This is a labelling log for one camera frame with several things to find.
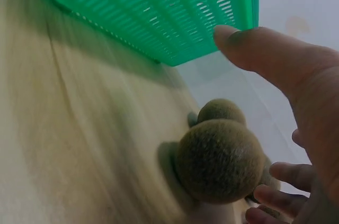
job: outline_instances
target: kiwi fruit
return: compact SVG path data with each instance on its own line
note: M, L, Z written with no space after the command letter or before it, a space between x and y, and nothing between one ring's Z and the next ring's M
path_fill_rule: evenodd
M175 170L197 200L224 204L249 195L262 175L264 153L256 136L226 119L201 122L181 139Z
M260 181L258 185L265 184L273 189L280 190L281 188L281 182L277 179L275 179L270 174L270 167L272 165L271 160L268 158L267 155L265 155L265 163L264 163L264 171L262 172L262 176L260 178ZM248 199L252 200L253 202L260 204L260 202L254 197L253 192L247 196Z
M218 98L208 102L199 112L198 123L211 119L228 119L246 125L240 108L232 101Z

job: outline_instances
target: wooden table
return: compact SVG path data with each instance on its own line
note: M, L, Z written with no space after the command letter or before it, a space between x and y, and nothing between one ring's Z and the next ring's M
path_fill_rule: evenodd
M173 68L49 0L0 0L0 223L240 223L196 205L171 142L197 105Z

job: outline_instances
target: finger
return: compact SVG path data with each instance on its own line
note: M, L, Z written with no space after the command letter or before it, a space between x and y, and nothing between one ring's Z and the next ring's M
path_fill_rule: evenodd
M288 194L275 190L266 185L258 186L254 195L269 208L282 212L291 218L295 218L308 198L303 195Z
M310 52L316 46L267 28L240 32L218 25L214 39L236 66L257 72L287 97L294 97L300 83L316 71L339 65L335 51Z
M296 129L293 133L292 133L292 140L294 143L296 143L298 146L305 148L304 147L304 143L302 142L299 130Z
M316 174L311 165L307 164L289 164L289 163L274 163L270 167L270 174L283 182L289 183L295 188L311 192Z
M246 211L246 220L249 224L287 224L287 222L277 220L258 208L248 209Z

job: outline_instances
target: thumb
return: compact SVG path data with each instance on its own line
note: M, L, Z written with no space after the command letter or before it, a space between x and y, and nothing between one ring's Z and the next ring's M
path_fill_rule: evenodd
M247 31L218 25L214 39L219 50L236 66L254 71L295 98L298 87L316 71L339 65L335 52L267 28ZM315 49L326 52L314 52Z

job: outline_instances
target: hand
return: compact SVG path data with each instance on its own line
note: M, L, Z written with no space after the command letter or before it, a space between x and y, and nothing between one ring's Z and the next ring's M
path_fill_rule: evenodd
M311 165L292 165L275 163L270 173L275 178L287 182L294 187L310 192L310 198L303 195L288 194L260 185L254 196L266 206L277 210L294 221L293 224L336 224L339 223L338 208L328 199L317 180ZM285 224L260 208L251 208L246 212L249 224Z
M339 206L338 53L266 28L239 32L217 26L215 42L236 66L260 74L285 94L319 184Z

